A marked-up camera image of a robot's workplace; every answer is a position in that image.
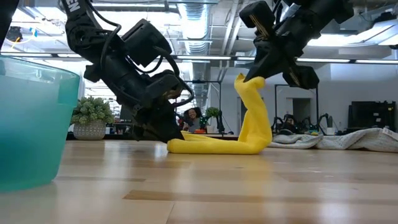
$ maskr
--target wooden table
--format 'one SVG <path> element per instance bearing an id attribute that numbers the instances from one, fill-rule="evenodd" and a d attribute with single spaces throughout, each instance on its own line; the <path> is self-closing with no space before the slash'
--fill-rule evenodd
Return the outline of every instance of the wooden table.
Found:
<path id="1" fill-rule="evenodd" d="M 188 155 L 159 142 L 67 141 L 54 182 L 0 194 L 0 217 L 4 224 L 393 224 L 397 189 L 398 154 Z"/>
<path id="2" fill-rule="evenodd" d="M 200 134 L 203 136 L 211 137 L 211 138 L 217 138 L 217 139 L 222 139 L 222 140 L 238 140 L 237 135 L 234 134 Z"/>

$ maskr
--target yellow cloth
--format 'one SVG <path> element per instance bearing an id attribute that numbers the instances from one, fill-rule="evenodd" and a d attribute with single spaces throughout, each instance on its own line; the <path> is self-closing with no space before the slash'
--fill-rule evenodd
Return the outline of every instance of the yellow cloth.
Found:
<path id="1" fill-rule="evenodd" d="M 258 154 L 267 147 L 272 140 L 271 126 L 266 105 L 257 91 L 264 87 L 265 79 L 256 77 L 247 82 L 243 81 L 244 75 L 239 74 L 234 83 L 235 90 L 248 109 L 237 141 L 183 132 L 185 140 L 170 140 L 167 150 L 187 154 Z"/>

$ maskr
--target wall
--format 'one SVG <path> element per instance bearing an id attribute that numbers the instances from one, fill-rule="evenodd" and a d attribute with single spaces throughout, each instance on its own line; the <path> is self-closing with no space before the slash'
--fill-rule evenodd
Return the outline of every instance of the wall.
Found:
<path id="1" fill-rule="evenodd" d="M 395 65 L 345 65 L 332 64 L 316 70 L 321 83 L 319 84 L 319 115 L 332 115 L 337 128 L 344 130 L 348 123 L 348 106 L 352 101 L 396 101 L 398 102 L 398 72 Z M 275 116 L 274 85 L 283 83 L 281 76 L 267 80 L 265 88 L 260 90 L 267 106 L 268 117 L 273 122 Z M 226 131 L 238 133 L 238 94 L 231 82 L 222 84 L 221 110 L 224 114 Z M 280 86 L 277 89 L 277 115 L 286 114 L 286 98 L 311 99 L 312 122 L 316 121 L 315 90 L 303 90 Z M 211 106 L 218 106 L 211 100 Z"/>
<path id="2" fill-rule="evenodd" d="M 80 76 L 79 93 L 78 98 L 80 99 L 85 95 L 85 79 L 83 78 L 86 70 L 87 62 L 65 62 L 61 60 L 31 60 L 35 63 L 43 65 L 50 65 L 52 67 L 61 68 L 73 72 Z"/>

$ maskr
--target plastic container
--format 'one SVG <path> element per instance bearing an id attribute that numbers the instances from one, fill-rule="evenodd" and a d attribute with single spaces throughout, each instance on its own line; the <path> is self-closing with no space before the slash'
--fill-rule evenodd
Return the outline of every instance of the plastic container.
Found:
<path id="1" fill-rule="evenodd" d="M 0 192 L 57 175 L 79 81 L 66 70 L 0 56 Z"/>

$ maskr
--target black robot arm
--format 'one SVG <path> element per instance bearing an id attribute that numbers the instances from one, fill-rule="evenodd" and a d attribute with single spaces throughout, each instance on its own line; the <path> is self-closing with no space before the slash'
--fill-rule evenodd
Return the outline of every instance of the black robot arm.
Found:
<path id="1" fill-rule="evenodd" d="M 68 17 L 65 30 L 69 47 L 93 63 L 87 66 L 84 77 L 92 82 L 104 81 L 118 103 L 129 108 L 132 122 L 148 134 L 163 142 L 183 139 L 174 111 L 175 107 L 192 101 L 193 91 L 179 77 L 165 37 L 145 19 L 120 37 L 117 33 L 121 26 L 103 18 L 89 0 L 61 0 L 61 3 Z M 94 13 L 116 26 L 115 30 L 102 29 Z M 138 65 L 148 66 L 157 57 L 158 64 L 151 71 L 138 68 Z M 164 58 L 173 71 L 149 76 Z M 171 104 L 169 99 L 180 96 L 183 89 L 190 92 L 190 98 Z"/>
<path id="2" fill-rule="evenodd" d="M 283 21 L 275 22 L 265 1 L 247 5 L 239 16 L 248 28 L 256 28 L 256 57 L 246 75 L 246 81 L 254 77 L 269 78 L 283 73 L 290 86 L 313 89 L 319 79 L 312 67 L 298 66 L 297 57 L 303 55 L 303 48 L 311 39 L 320 37 L 320 31 L 331 21 L 341 24 L 354 15 L 348 0 L 284 0 L 300 8 Z"/>

